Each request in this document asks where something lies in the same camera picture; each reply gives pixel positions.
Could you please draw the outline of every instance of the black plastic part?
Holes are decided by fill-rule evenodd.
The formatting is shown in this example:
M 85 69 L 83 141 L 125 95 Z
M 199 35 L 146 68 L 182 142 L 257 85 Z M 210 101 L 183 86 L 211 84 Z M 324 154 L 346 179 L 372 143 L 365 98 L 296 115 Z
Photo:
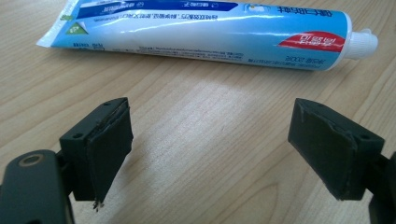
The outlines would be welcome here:
M 60 158 L 75 170 L 77 201 L 103 202 L 133 138 L 127 98 L 98 106 L 61 137 Z
M 379 171 L 378 180 L 372 178 L 366 180 L 366 183 L 370 183 L 373 188 L 371 192 L 374 194 L 369 204 L 370 220 L 372 224 L 396 223 L 396 153 L 390 160 L 382 158 L 377 163 L 381 163 L 375 166 Z
M 64 194 L 69 195 L 77 184 L 77 175 L 74 166 L 64 160 L 64 153 L 59 151 L 56 154 L 62 180 L 64 181 Z
M 290 143 L 338 200 L 360 200 L 367 165 L 380 157 L 384 139 L 316 102 L 296 99 Z
M 32 151 L 8 164 L 0 194 L 0 223 L 74 223 L 53 151 Z

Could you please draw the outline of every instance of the toothpaste packaging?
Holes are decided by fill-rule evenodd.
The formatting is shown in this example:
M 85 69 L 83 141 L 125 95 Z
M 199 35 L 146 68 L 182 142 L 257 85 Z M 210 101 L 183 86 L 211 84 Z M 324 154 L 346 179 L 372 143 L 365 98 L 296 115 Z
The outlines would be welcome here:
M 218 1 L 69 0 L 37 45 L 328 70 L 372 55 L 342 11 Z

